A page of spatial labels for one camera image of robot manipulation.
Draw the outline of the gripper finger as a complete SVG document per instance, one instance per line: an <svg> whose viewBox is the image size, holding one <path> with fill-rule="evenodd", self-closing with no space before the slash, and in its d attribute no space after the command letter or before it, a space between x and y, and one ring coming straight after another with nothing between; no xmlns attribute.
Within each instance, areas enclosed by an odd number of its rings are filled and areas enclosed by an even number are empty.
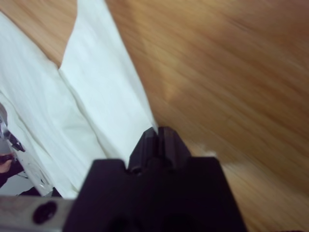
<svg viewBox="0 0 309 232"><path fill-rule="evenodd" d="M158 135L153 128L146 130L130 155L128 170L144 172L148 163L157 155Z"/></svg>
<svg viewBox="0 0 309 232"><path fill-rule="evenodd" d="M159 127L158 136L160 155L171 164L173 169L184 167L191 153L179 134L171 127Z"/></svg>

